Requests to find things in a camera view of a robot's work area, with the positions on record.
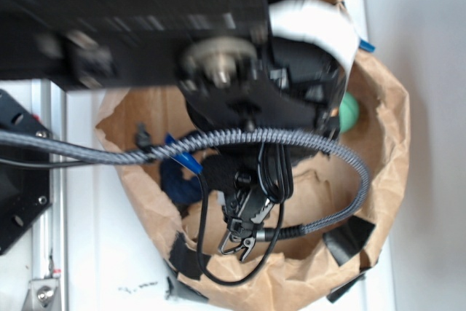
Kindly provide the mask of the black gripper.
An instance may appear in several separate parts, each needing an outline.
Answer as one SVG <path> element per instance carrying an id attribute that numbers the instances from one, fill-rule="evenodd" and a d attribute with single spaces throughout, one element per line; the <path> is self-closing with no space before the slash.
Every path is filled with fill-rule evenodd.
<path id="1" fill-rule="evenodd" d="M 226 233 L 218 250 L 241 253 L 244 262 L 256 243 L 270 242 L 275 231 L 264 221 L 293 194 L 291 156 L 283 145 L 263 143 L 242 154 L 214 154 L 203 161 L 209 190 L 223 195 Z"/>

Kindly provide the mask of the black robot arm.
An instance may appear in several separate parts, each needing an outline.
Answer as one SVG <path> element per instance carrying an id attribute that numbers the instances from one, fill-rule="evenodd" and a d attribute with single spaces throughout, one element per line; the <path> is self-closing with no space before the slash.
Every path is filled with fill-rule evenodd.
<path id="1" fill-rule="evenodd" d="M 226 241 L 247 256 L 350 217 L 264 227 L 292 194 L 291 163 L 317 152 L 353 166 L 338 145 L 338 109 L 360 44 L 352 21 L 319 0 L 1 0 L 1 78 L 47 79 L 64 90 L 175 85 L 198 135 L 155 146 L 140 129 L 136 150 L 97 151 L 40 135 L 1 132 L 5 146 L 61 155 L 63 168 L 142 165 L 172 158 L 202 191 L 224 193 Z"/>

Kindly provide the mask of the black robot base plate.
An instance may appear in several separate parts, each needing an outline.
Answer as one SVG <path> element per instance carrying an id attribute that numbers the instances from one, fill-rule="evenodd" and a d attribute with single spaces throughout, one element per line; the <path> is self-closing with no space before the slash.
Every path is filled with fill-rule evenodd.
<path id="1" fill-rule="evenodd" d="M 7 91 L 1 91 L 1 130 L 47 137 L 50 131 Z M 1 254 L 50 206 L 50 172 L 1 166 Z"/>

